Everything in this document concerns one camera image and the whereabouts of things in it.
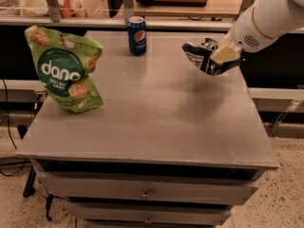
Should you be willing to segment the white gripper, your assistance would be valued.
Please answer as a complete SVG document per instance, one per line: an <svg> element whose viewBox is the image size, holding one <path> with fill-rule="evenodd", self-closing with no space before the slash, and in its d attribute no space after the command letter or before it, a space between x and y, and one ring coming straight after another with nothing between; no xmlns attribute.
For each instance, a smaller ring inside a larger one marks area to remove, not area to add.
<svg viewBox="0 0 304 228"><path fill-rule="evenodd" d="M210 59L217 64L235 61L241 51L258 52L270 45L270 39L265 37L254 22L254 7L244 11L227 33L231 39L224 39L218 43L218 48L210 55Z"/></svg>

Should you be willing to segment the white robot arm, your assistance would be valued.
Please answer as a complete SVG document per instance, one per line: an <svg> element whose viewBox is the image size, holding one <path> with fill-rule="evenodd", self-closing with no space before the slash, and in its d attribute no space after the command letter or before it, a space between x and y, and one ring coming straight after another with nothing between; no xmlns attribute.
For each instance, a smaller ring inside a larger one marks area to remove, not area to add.
<svg viewBox="0 0 304 228"><path fill-rule="evenodd" d="M242 51L258 52L303 27L304 0L258 0L239 16L210 58L218 64L234 61Z"/></svg>

